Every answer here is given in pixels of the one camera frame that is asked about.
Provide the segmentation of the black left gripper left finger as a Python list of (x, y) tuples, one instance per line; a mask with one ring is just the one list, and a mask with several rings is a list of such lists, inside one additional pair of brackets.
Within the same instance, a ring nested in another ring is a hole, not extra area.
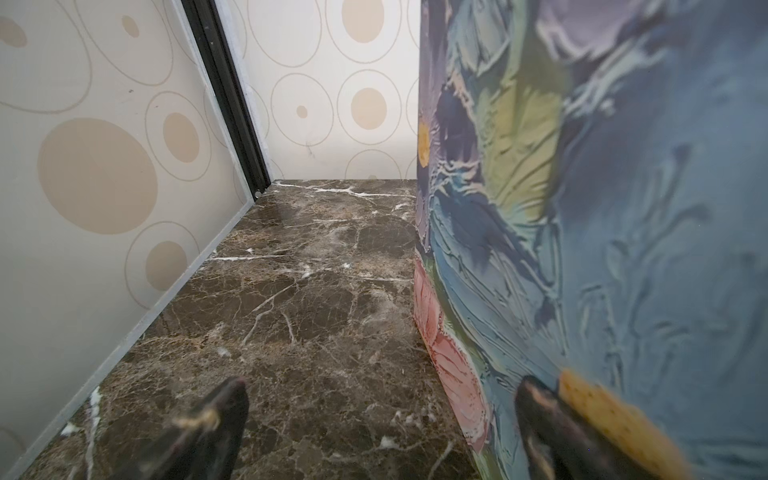
[(209, 392), (132, 460), (114, 479), (231, 478), (248, 418), (246, 380), (232, 376)]

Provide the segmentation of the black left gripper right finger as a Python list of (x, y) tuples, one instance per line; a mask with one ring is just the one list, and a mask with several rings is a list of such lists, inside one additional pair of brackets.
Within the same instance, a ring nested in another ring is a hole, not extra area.
[(653, 477), (538, 378), (522, 378), (514, 404), (530, 478)]

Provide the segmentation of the colourful painted paper bag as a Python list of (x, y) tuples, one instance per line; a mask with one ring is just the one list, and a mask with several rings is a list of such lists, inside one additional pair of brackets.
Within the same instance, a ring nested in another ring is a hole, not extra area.
[(415, 320), (484, 479), (532, 375), (651, 479), (767, 475), (767, 5), (424, 1)]

